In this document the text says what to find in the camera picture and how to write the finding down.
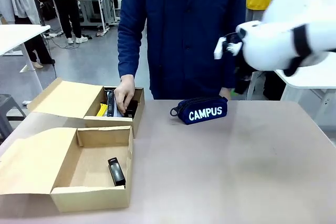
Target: navy blue jacket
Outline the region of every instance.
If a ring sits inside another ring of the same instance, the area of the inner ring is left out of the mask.
[[[155,99],[218,95],[233,88],[234,58],[214,59],[219,37],[245,22],[246,0],[122,0],[119,75],[135,73],[147,19],[150,89]]]

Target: navy blue pencil case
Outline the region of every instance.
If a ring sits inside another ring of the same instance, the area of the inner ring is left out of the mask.
[[[185,124],[222,118],[226,114],[227,99],[220,96],[184,100],[170,111],[171,116],[178,116]]]

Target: gray stool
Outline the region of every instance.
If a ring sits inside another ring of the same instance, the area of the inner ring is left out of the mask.
[[[13,128],[6,116],[12,108],[17,108],[21,112],[23,119],[26,117],[25,113],[10,94],[0,94],[0,133],[4,139],[13,132]]]

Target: white robotic arm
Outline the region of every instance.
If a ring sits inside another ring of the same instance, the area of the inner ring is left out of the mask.
[[[251,67],[262,71],[282,69],[291,76],[299,67],[316,65],[328,52],[336,51],[335,13],[334,6],[324,6],[320,0],[274,0],[262,22],[237,26],[242,43],[228,44],[221,38],[215,59],[222,57],[221,47],[234,56],[242,50]]]

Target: floor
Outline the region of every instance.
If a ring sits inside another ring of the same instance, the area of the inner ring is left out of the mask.
[[[59,31],[58,20],[53,19],[48,24],[52,30]],[[48,40],[52,58],[55,59],[55,69],[57,77],[67,81],[83,82],[89,84],[100,84],[116,86],[119,84],[118,74],[118,31],[117,27],[111,27],[104,37],[96,37],[96,31],[83,30],[84,34],[92,36],[92,40],[87,43],[75,45],[75,49],[62,49],[67,44],[64,37]],[[140,63],[136,73],[135,84],[145,88],[145,98],[152,99],[149,90],[149,72],[147,63],[147,41],[143,36],[140,48]],[[37,92],[31,85],[30,73],[19,73],[26,64],[22,56],[0,56],[0,92],[11,94],[17,103],[21,104],[25,100],[32,100]],[[47,87],[55,79],[52,66],[45,66],[37,70],[37,74],[43,88]],[[258,79],[253,100],[266,100],[263,96],[263,78]],[[302,99],[301,106],[310,116],[317,110],[319,100],[312,96],[310,91]],[[246,94],[233,96],[234,100],[245,100]],[[329,112],[326,118],[334,118],[335,108]],[[336,132],[333,127],[325,127],[325,132],[330,138],[336,139]]]

